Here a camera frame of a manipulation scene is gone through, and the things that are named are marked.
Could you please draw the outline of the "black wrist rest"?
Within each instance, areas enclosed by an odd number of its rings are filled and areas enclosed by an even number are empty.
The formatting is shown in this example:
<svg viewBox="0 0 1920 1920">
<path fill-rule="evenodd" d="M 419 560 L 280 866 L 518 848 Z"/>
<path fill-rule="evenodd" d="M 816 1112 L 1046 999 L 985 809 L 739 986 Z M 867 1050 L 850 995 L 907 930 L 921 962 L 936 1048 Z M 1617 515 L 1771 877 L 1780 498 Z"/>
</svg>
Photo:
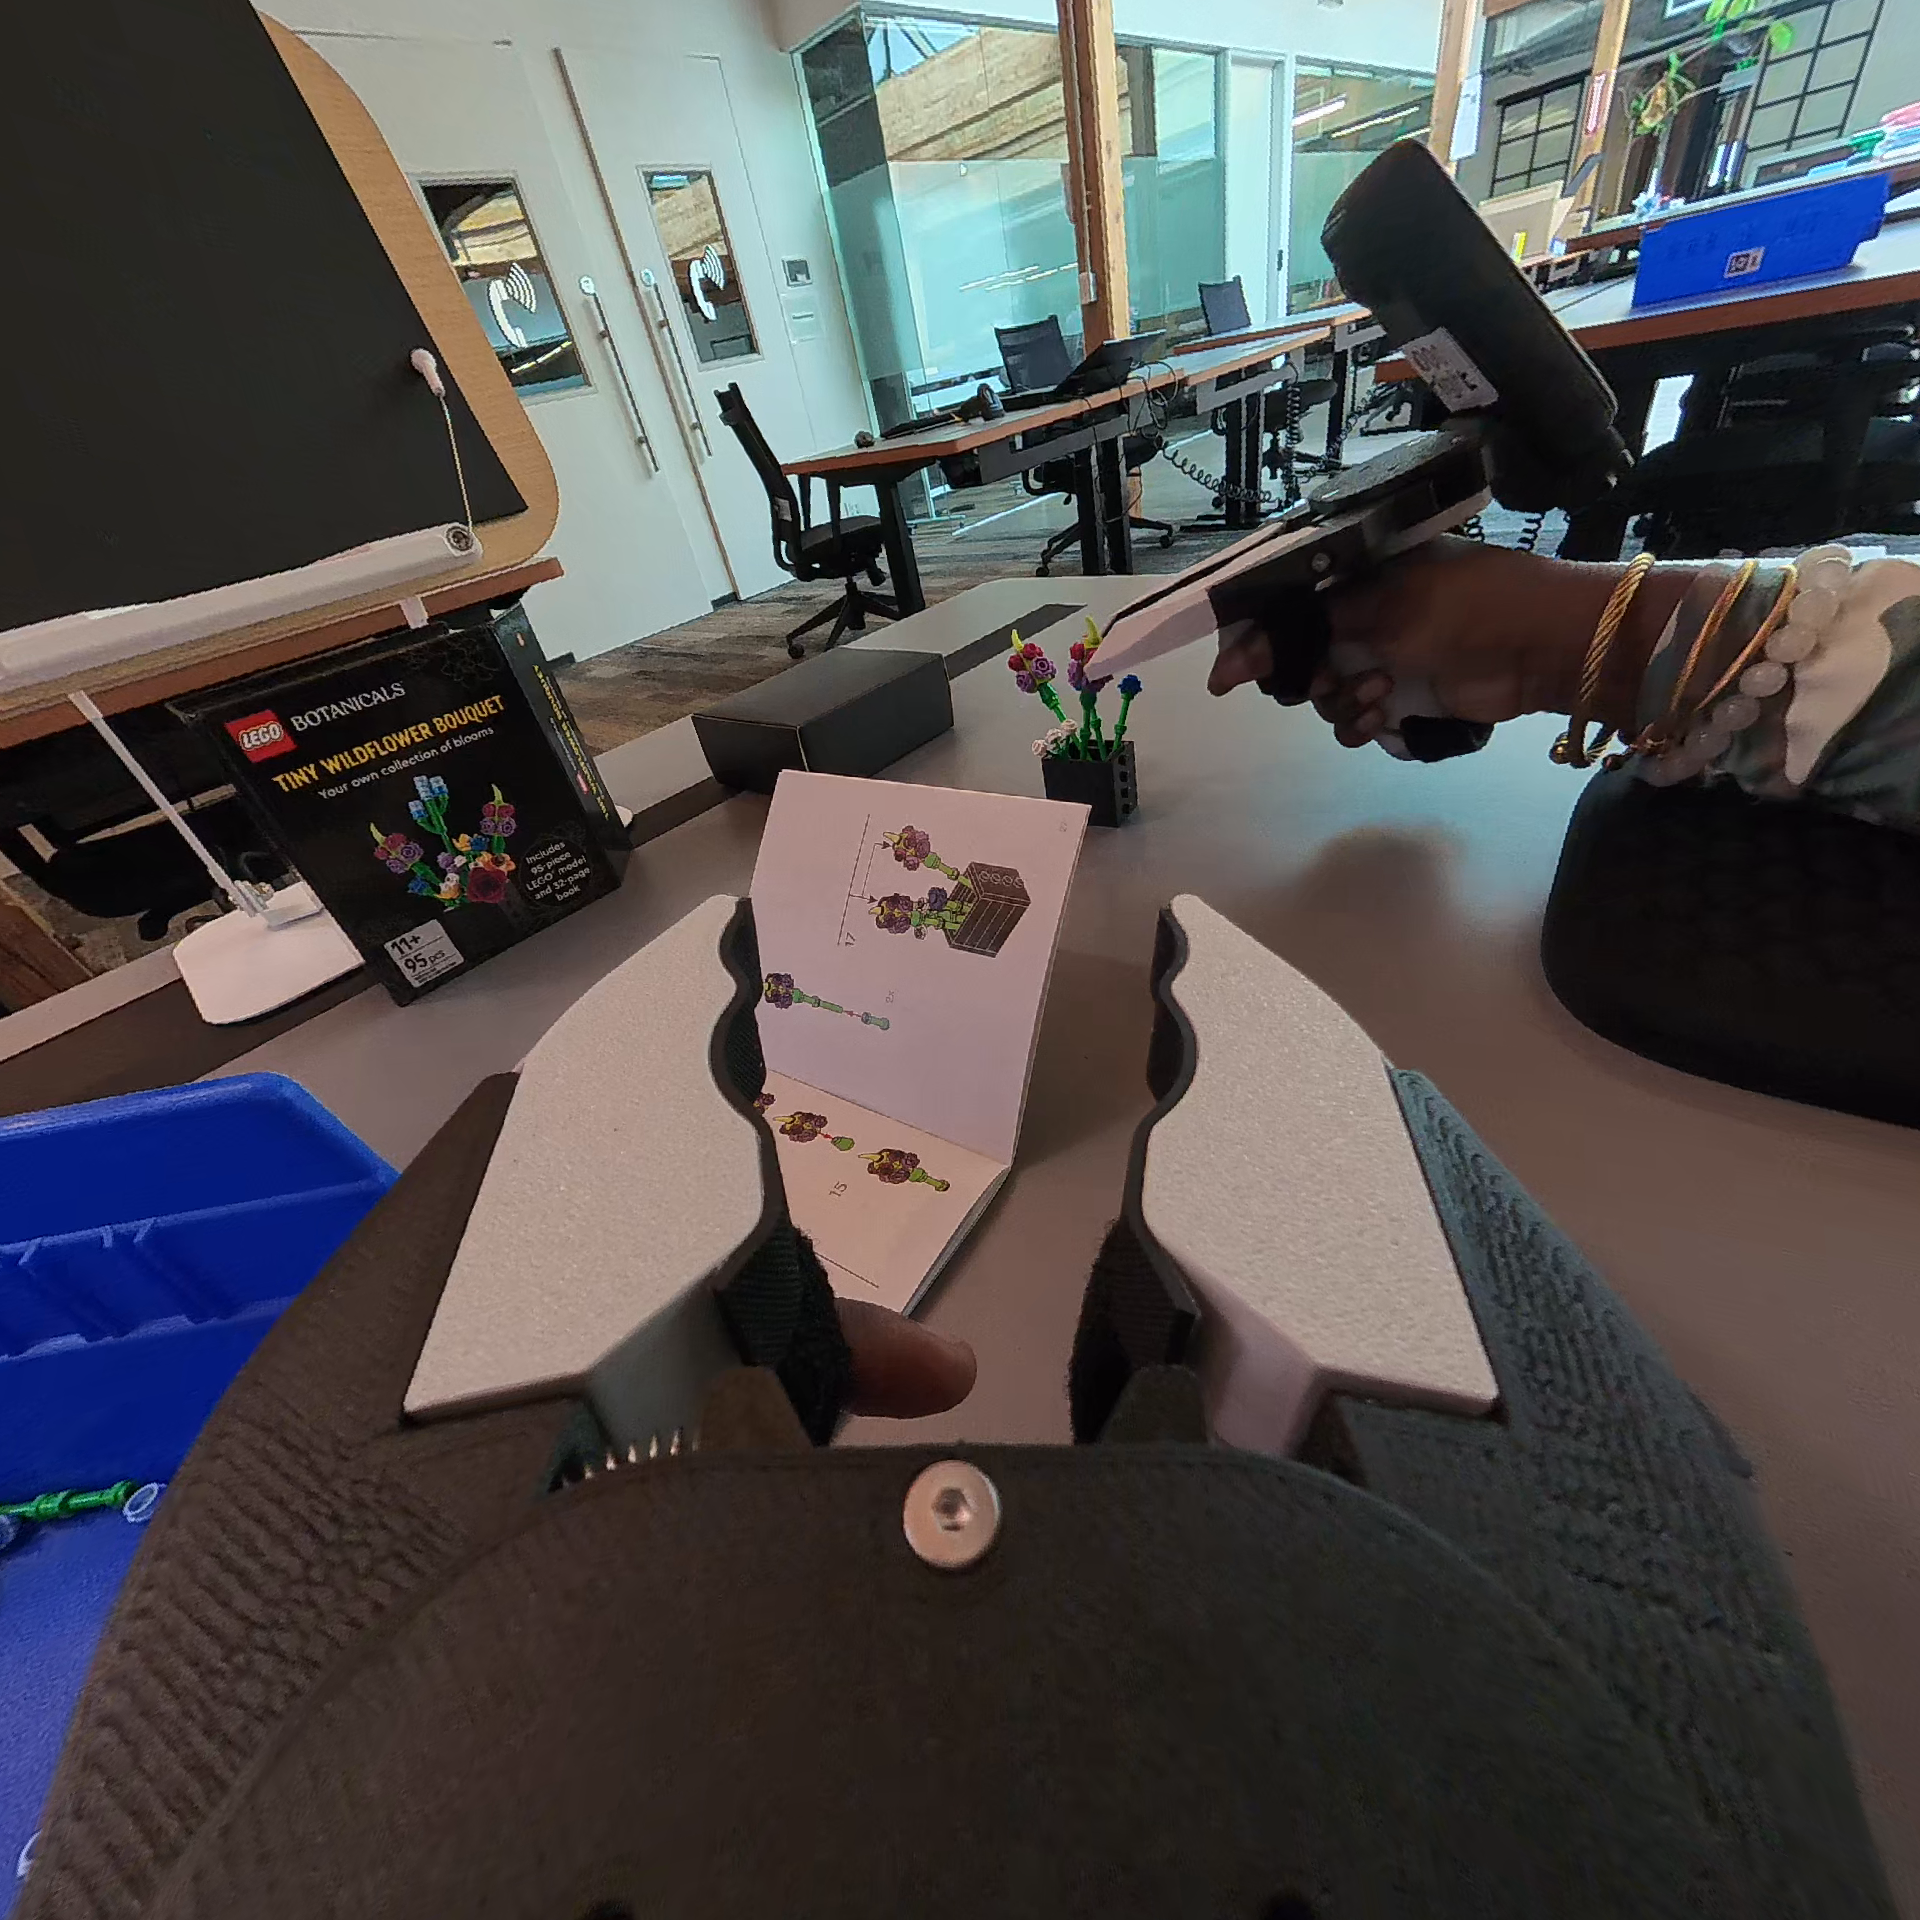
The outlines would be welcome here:
<svg viewBox="0 0 1920 1920">
<path fill-rule="evenodd" d="M 1918 1123 L 1918 841 L 1730 784 L 1599 775 L 1543 977 L 1603 1039 L 1708 1080 Z"/>
</svg>

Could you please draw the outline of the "person's right hand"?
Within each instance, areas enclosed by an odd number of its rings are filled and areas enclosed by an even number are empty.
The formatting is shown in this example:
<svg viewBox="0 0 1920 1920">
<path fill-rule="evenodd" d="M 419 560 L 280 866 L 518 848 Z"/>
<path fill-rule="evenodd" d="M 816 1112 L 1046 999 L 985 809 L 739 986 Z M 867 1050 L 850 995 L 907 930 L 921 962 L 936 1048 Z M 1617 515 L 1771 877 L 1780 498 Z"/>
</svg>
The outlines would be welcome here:
<svg viewBox="0 0 1920 1920">
<path fill-rule="evenodd" d="M 1364 671 L 1323 662 L 1307 690 L 1279 693 L 1276 638 L 1256 630 L 1222 641 L 1207 687 L 1222 697 L 1252 686 L 1282 705 L 1306 704 L 1350 749 L 1386 731 L 1386 701 L 1406 679 L 1428 682 L 1443 715 L 1474 723 L 1574 715 L 1594 630 L 1624 575 L 1624 563 L 1441 537 L 1320 594 L 1331 640 L 1360 646 Z"/>
</svg>

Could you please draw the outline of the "grey background desk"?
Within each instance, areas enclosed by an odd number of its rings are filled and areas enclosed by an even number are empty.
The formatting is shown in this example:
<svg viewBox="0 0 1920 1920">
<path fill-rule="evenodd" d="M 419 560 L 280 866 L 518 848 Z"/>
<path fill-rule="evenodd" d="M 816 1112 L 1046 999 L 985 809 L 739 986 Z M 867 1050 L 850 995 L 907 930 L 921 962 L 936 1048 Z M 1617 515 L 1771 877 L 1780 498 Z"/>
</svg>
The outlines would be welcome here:
<svg viewBox="0 0 1920 1920">
<path fill-rule="evenodd" d="M 1630 472 L 1575 506 L 1495 491 L 1491 522 L 1559 522 L 1564 560 L 1916 537 L 1916 224 L 1836 271 L 1632 295 L 1625 275 L 1545 291 L 1617 394 Z"/>
</svg>

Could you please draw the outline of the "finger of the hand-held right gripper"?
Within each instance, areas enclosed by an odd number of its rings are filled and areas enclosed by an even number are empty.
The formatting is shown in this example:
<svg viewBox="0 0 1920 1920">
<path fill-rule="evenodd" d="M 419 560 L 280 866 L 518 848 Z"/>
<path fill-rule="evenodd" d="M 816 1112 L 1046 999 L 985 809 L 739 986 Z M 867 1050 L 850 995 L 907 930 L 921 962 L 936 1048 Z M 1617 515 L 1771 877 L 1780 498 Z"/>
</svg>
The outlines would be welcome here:
<svg viewBox="0 0 1920 1920">
<path fill-rule="evenodd" d="M 1331 648 L 1327 595 L 1471 520 L 1492 498 L 1479 430 L 1433 430 L 1331 475 L 1287 519 L 1188 567 L 1097 625 L 1089 658 L 1121 675 L 1200 640 L 1264 635 L 1271 687 L 1311 687 Z"/>
</svg>

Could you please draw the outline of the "instruction booklet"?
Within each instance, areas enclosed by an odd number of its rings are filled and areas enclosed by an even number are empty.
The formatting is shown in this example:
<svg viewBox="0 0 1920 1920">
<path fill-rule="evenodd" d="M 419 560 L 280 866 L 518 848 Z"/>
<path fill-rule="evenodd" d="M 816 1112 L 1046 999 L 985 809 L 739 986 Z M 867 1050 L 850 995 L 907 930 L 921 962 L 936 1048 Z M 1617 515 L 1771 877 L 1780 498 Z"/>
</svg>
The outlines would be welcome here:
<svg viewBox="0 0 1920 1920">
<path fill-rule="evenodd" d="M 759 1114 L 836 1294 L 913 1312 L 1018 1158 L 1089 807 L 787 769 L 752 874 Z"/>
</svg>

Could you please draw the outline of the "black product box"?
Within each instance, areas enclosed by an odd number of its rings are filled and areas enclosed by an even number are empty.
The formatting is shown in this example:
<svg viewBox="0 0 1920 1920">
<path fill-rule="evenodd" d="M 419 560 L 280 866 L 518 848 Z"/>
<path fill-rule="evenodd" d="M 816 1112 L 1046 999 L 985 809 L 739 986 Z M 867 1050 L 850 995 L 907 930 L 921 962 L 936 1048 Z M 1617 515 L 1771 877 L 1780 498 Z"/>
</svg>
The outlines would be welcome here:
<svg viewBox="0 0 1920 1920">
<path fill-rule="evenodd" d="M 624 879 L 631 831 L 518 591 L 170 711 L 396 1003 Z"/>
</svg>

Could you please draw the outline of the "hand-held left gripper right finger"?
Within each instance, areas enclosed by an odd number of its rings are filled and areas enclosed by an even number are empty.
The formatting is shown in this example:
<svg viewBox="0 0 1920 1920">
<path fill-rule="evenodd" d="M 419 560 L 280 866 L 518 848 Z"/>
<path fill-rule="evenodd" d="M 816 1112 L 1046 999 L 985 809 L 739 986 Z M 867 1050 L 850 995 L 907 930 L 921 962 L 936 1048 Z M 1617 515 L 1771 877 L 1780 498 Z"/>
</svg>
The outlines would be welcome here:
<svg viewBox="0 0 1920 1920">
<path fill-rule="evenodd" d="M 1072 1344 L 1072 1438 L 1169 1377 L 1206 1440 L 1302 1456 L 1332 1401 L 1499 1407 L 1401 1085 L 1307 974 L 1200 896 L 1156 923 L 1151 1107 Z"/>
</svg>

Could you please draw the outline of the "wooden background desk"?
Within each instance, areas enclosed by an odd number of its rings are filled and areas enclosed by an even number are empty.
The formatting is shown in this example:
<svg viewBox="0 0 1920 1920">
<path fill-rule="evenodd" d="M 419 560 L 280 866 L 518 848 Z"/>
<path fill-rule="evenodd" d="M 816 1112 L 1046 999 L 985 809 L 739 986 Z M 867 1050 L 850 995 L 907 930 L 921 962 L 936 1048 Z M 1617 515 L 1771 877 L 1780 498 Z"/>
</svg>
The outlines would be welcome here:
<svg viewBox="0 0 1920 1920">
<path fill-rule="evenodd" d="M 1124 439 L 1169 430 L 1183 408 L 1191 408 L 1200 425 L 1219 416 L 1228 426 L 1225 491 L 1246 491 L 1250 503 L 1257 503 L 1257 397 L 1282 382 L 1294 357 L 1316 344 L 1344 352 L 1353 344 L 1356 329 L 1369 321 L 1371 314 L 1360 303 L 1323 305 L 1273 327 L 1178 347 L 1166 363 L 1132 374 L 1115 391 L 1055 399 L 988 421 L 921 425 L 868 448 L 849 443 L 810 453 L 785 462 L 782 469 L 800 482 L 823 480 L 876 491 L 884 563 L 905 614 L 921 613 L 928 601 L 900 483 L 910 472 L 966 456 L 976 458 L 976 478 L 984 483 L 1070 458 L 1084 571 L 1130 574 L 1134 544 L 1124 513 Z"/>
</svg>

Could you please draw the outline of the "pile of toy brick pieces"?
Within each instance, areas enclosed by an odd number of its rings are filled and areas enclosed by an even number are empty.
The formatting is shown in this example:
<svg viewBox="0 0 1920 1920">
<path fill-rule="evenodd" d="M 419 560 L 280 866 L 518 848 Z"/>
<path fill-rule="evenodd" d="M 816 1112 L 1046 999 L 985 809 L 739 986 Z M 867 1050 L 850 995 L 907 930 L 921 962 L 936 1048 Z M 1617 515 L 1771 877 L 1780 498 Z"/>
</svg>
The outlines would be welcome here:
<svg viewBox="0 0 1920 1920">
<path fill-rule="evenodd" d="M 119 1515 L 129 1504 L 154 1485 L 138 1479 L 119 1479 L 100 1487 L 51 1490 L 19 1502 L 2 1502 L 2 1547 L 8 1549 L 28 1526 L 48 1526 L 64 1519 L 92 1515 Z"/>
</svg>

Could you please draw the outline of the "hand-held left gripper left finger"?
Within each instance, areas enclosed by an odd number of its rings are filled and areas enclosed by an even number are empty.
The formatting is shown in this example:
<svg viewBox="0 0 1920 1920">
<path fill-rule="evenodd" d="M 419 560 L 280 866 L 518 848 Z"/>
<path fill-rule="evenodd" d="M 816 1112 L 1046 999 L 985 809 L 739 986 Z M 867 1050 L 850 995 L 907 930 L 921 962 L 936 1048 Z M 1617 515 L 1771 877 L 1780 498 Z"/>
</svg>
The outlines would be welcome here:
<svg viewBox="0 0 1920 1920">
<path fill-rule="evenodd" d="M 576 1403 L 607 1449 L 680 1449 L 735 1369 L 814 1447 L 850 1349 L 795 1226 L 764 1090 L 752 903 L 714 896 L 524 1056 L 406 1413 Z"/>
</svg>

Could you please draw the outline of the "blue storage bin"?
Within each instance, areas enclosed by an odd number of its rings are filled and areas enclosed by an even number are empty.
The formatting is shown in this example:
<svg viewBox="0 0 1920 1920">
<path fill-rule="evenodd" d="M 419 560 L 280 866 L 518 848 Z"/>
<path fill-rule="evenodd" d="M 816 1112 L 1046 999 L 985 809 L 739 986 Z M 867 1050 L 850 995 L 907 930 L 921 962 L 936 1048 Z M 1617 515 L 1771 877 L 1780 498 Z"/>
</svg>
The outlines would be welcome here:
<svg viewBox="0 0 1920 1920">
<path fill-rule="evenodd" d="M 2 1123 L 2 1498 L 150 1481 L 2 1549 L 2 1913 L 143 1529 L 219 1395 L 398 1170 L 275 1072 Z"/>
<path fill-rule="evenodd" d="M 1882 232 L 1894 174 L 1830 174 L 1652 222 L 1639 240 L 1632 309 L 1745 295 L 1849 267 Z"/>
</svg>

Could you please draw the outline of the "flat black box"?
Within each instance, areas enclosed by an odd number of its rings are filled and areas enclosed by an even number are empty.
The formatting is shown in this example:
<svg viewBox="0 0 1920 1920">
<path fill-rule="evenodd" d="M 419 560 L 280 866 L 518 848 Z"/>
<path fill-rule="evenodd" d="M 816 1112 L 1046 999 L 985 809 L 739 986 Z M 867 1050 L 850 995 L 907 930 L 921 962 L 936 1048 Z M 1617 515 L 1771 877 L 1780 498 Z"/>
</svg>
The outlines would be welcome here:
<svg viewBox="0 0 1920 1920">
<path fill-rule="evenodd" d="M 879 776 L 953 728 L 946 661 L 844 646 L 691 715 L 710 773 L 772 795 L 785 773 Z"/>
</svg>

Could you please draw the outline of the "person's left hand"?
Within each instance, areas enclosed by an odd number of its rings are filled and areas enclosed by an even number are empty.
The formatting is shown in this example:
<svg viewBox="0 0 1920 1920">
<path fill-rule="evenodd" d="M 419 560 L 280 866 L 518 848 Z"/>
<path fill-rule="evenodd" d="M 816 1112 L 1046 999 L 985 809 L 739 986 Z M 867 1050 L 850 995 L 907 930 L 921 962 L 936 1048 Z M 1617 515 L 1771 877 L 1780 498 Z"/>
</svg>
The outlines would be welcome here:
<svg viewBox="0 0 1920 1920">
<path fill-rule="evenodd" d="M 836 1319 L 849 1344 L 847 1414 L 916 1421 L 971 1393 L 976 1352 L 966 1339 L 863 1301 L 840 1301 Z"/>
</svg>

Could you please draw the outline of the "gold bangle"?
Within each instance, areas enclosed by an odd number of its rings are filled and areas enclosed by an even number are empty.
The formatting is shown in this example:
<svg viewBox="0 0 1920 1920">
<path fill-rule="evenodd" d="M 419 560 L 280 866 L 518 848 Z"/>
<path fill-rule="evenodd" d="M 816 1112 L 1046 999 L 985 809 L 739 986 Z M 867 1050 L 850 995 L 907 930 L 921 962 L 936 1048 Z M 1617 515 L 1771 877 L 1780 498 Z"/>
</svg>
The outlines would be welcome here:
<svg viewBox="0 0 1920 1920">
<path fill-rule="evenodd" d="M 1729 560 L 1706 567 L 1686 590 L 1642 687 L 1639 742 L 1667 775 L 1691 776 L 1740 731 L 1715 720 L 1718 707 L 1758 713 L 1762 697 L 1740 682 L 1770 661 L 1802 571 L 1799 560 Z"/>
<path fill-rule="evenodd" d="M 1600 695 L 1604 693 L 1620 627 L 1655 563 L 1655 554 L 1644 551 L 1618 571 L 1583 658 L 1568 726 L 1551 746 L 1551 761 L 1554 765 L 1584 773 L 1617 742 L 1618 726 L 1600 711 Z"/>
</svg>

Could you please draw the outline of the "LEGO flower bouquet in pot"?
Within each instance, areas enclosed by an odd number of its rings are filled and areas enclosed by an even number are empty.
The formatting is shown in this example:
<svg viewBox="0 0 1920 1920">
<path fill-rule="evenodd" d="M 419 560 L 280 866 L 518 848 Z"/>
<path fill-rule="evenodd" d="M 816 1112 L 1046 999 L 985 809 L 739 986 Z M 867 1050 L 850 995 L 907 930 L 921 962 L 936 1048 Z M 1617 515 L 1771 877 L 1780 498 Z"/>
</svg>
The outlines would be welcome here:
<svg viewBox="0 0 1920 1920">
<path fill-rule="evenodd" d="M 1049 715 L 1033 742 L 1047 798 L 1087 805 L 1095 827 L 1122 827 L 1139 809 L 1130 726 L 1143 680 L 1139 671 L 1110 671 L 1102 646 L 1094 614 L 1084 616 L 1063 662 L 1055 662 L 1033 630 L 1012 627 L 1007 665 L 1023 695 Z"/>
</svg>

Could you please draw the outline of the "black office chair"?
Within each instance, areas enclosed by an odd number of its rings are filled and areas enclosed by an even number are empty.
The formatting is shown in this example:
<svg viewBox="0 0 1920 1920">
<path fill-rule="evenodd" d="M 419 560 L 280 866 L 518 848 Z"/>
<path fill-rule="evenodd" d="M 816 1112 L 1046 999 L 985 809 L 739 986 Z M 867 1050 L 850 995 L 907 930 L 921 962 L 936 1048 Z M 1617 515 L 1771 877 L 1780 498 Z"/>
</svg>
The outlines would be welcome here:
<svg viewBox="0 0 1920 1920">
<path fill-rule="evenodd" d="M 1012 327 L 998 327 L 1002 366 L 1002 406 L 1032 411 L 1049 401 L 1089 394 L 1089 373 L 1072 357 L 1063 325 L 1055 314 Z"/>
<path fill-rule="evenodd" d="M 810 482 L 799 482 L 782 469 L 739 384 L 721 389 L 714 399 L 723 425 L 748 455 L 769 498 L 780 568 L 799 584 L 840 584 L 840 599 L 831 607 L 803 619 L 785 638 L 790 658 L 795 662 L 807 658 L 810 635 L 818 627 L 827 627 L 822 648 L 831 650 L 847 635 L 864 632 L 871 616 L 898 619 L 903 613 L 898 595 L 889 591 L 881 520 L 847 513 L 842 489 L 827 482 L 827 519 L 814 522 Z"/>
</svg>

